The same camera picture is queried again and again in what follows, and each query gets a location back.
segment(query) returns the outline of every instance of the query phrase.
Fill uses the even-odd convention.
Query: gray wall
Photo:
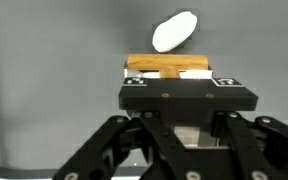
[[[177,53],[207,55],[216,76],[259,95],[246,117],[288,123],[288,0],[0,0],[2,164],[57,168],[107,117],[124,114],[127,55],[154,52],[152,27],[179,8],[201,21]]]

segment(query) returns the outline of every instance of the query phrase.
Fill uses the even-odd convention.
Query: white foam object
[[[197,17],[185,11],[160,24],[153,35],[156,51],[168,52],[184,42],[195,30]]]

